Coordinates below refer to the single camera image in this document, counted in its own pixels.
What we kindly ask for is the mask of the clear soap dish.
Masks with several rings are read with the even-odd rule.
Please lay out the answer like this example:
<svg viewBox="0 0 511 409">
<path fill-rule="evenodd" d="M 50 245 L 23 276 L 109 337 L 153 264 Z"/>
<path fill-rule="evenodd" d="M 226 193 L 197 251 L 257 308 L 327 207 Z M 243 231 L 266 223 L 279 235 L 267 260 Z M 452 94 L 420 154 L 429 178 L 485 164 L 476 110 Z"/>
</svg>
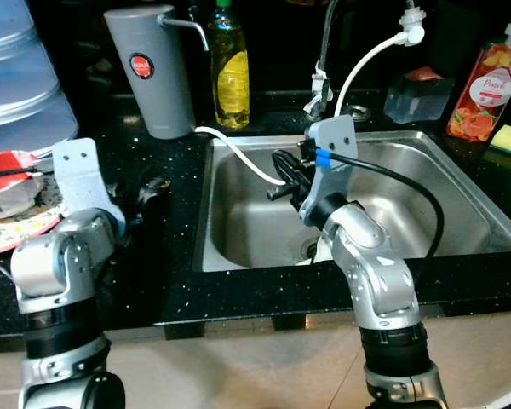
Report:
<svg viewBox="0 0 511 409">
<path fill-rule="evenodd" d="M 417 67 L 393 79 L 383 113 L 396 124 L 438 120 L 453 86 L 453 78 L 442 77 L 430 66 Z"/>
</svg>

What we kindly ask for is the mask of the grey water filter canister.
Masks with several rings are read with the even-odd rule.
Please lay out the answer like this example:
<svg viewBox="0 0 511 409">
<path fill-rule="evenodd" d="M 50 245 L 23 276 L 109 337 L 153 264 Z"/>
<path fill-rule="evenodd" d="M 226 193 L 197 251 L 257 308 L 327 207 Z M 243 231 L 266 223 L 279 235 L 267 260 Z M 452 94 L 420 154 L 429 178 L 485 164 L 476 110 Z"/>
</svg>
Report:
<svg viewBox="0 0 511 409">
<path fill-rule="evenodd" d="M 109 10 L 103 17 L 151 136 L 181 139 L 196 131 L 179 31 L 184 27 L 196 31 L 206 51 L 204 28 L 178 19 L 170 4 Z"/>
</svg>

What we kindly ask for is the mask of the peach hand soap bottle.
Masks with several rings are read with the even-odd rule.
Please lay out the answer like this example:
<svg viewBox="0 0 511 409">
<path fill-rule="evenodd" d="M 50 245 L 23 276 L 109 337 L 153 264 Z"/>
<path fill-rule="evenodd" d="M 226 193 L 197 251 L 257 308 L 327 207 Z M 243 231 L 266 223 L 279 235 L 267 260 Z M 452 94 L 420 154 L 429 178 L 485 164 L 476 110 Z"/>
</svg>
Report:
<svg viewBox="0 0 511 409">
<path fill-rule="evenodd" d="M 445 126 L 446 135 L 465 141 L 490 140 L 511 99 L 511 23 L 504 34 L 481 48 Z"/>
</svg>

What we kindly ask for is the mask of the chrome faucet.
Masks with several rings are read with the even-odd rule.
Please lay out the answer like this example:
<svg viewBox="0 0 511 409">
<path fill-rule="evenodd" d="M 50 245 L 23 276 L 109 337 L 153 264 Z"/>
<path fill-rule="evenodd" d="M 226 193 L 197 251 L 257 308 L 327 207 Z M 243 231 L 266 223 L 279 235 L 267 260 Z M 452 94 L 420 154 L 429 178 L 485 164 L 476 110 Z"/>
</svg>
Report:
<svg viewBox="0 0 511 409">
<path fill-rule="evenodd" d="M 315 62 L 314 74 L 311 75 L 313 82 L 311 83 L 310 101 L 303 107 L 307 115 L 307 119 L 311 121 L 319 121 L 323 117 L 327 104 L 332 101 L 334 93 L 330 90 L 330 80 L 327 78 L 325 70 L 327 61 L 327 47 L 330 43 L 330 33 L 334 19 L 335 7 L 340 0 L 330 0 L 327 3 L 323 20 L 322 38 L 320 40 L 320 55 L 318 61 Z"/>
</svg>

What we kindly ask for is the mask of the white tiered storage rack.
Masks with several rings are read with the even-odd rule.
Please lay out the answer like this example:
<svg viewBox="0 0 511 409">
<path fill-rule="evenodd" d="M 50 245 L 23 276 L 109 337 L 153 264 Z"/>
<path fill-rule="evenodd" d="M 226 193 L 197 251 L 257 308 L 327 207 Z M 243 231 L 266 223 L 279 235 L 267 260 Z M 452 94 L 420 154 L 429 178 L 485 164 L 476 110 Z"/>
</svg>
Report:
<svg viewBox="0 0 511 409">
<path fill-rule="evenodd" d="M 78 131 L 26 0 L 0 0 L 0 152 L 45 155 Z"/>
</svg>

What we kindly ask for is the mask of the yellow dish soap bottle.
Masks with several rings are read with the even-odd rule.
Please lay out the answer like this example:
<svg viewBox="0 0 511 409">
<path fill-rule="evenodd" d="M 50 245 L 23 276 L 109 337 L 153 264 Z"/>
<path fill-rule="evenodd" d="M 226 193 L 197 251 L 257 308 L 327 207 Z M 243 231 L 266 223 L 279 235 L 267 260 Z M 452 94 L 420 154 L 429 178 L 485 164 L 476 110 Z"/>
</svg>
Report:
<svg viewBox="0 0 511 409">
<path fill-rule="evenodd" d="M 238 130 L 250 124 L 250 71 L 243 27 L 232 0 L 214 0 L 208 22 L 211 87 L 218 124 Z"/>
</svg>

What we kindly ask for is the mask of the stainless steel sink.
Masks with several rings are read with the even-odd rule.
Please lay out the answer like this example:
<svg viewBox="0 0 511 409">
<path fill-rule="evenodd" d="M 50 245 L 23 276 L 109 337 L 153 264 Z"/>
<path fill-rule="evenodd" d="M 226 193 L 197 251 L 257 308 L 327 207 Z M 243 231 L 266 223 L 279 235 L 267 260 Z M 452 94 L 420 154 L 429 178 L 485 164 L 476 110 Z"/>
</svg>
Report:
<svg viewBox="0 0 511 409">
<path fill-rule="evenodd" d="M 511 219 L 426 133 L 362 132 L 359 152 L 363 160 L 408 176 L 436 196 L 445 214 L 439 256 L 511 251 Z M 205 169 L 196 257 L 203 270 L 283 268 L 309 260 L 319 231 L 303 225 L 288 199 L 268 199 L 266 181 L 232 149 L 213 141 Z M 357 169 L 347 197 L 388 231 L 400 256 L 426 254 L 435 221 L 422 195 L 387 176 Z"/>
</svg>

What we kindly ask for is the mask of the red and white bowl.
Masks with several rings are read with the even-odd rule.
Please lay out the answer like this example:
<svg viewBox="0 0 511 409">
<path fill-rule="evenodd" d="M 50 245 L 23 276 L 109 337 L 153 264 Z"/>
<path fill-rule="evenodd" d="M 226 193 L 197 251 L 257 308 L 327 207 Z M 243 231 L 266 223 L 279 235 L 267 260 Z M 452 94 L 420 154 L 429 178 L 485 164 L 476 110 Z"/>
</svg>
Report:
<svg viewBox="0 0 511 409">
<path fill-rule="evenodd" d="M 37 162 L 37 156 L 25 151 L 0 152 L 0 171 L 25 169 Z M 40 180 L 27 174 L 0 176 L 0 219 L 29 210 L 41 191 Z"/>
</svg>

